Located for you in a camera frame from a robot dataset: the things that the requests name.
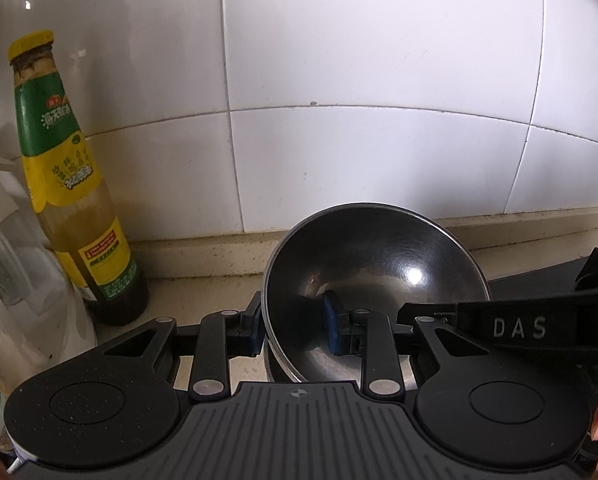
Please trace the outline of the clear plastic bag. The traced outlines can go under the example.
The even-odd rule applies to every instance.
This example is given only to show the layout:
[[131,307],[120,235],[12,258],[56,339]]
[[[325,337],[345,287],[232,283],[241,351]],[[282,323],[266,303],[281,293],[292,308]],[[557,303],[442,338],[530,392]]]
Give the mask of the clear plastic bag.
[[[12,163],[0,158],[0,170]],[[94,348],[80,294],[0,182],[0,375],[15,387]]]

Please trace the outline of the black gas stove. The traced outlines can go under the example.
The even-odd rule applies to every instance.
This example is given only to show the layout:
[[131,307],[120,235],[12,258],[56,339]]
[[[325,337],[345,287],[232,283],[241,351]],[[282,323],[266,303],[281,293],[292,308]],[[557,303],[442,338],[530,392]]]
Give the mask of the black gas stove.
[[598,300],[598,250],[586,258],[497,278],[489,287],[493,301]]

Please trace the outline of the large steel bowl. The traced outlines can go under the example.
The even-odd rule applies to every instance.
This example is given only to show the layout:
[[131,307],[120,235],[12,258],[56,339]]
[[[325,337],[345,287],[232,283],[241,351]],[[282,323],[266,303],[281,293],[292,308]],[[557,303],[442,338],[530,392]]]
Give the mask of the large steel bowl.
[[285,373],[303,382],[301,364],[328,349],[321,297],[335,292],[348,309],[397,317],[406,302],[488,301],[474,257],[442,226],[397,206],[355,203],[302,220],[274,249],[264,271],[267,344]]

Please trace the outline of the yellow cap cooking wine bottle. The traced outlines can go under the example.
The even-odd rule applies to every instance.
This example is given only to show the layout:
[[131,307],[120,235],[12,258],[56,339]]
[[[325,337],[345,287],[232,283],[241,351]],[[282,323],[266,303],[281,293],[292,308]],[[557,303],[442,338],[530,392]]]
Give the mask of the yellow cap cooking wine bottle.
[[53,42],[53,33],[43,29],[8,48],[31,206],[92,318],[108,326],[126,325],[147,306],[146,278],[70,104]]

